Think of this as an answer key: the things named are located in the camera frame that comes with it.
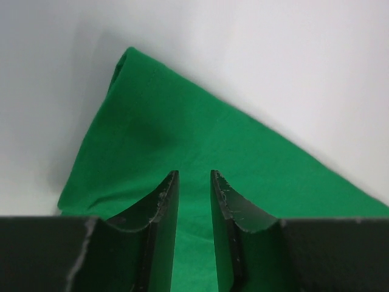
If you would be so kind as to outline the green t shirt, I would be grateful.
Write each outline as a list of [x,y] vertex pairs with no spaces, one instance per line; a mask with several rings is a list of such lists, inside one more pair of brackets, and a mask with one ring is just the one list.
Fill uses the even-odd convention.
[[210,172],[279,217],[388,215],[316,158],[162,63],[128,48],[78,151],[58,208],[109,218],[180,176],[173,291],[217,291]]

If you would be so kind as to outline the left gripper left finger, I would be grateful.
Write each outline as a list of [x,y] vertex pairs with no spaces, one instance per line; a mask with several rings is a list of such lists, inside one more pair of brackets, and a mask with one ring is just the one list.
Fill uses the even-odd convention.
[[170,291],[179,173],[121,213],[98,221],[75,275],[76,291]]

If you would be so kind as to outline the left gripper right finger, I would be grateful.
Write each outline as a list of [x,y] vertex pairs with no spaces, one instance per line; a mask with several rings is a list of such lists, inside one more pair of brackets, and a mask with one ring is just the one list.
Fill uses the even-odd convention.
[[213,170],[210,201],[219,291],[291,291],[292,266],[278,219]]

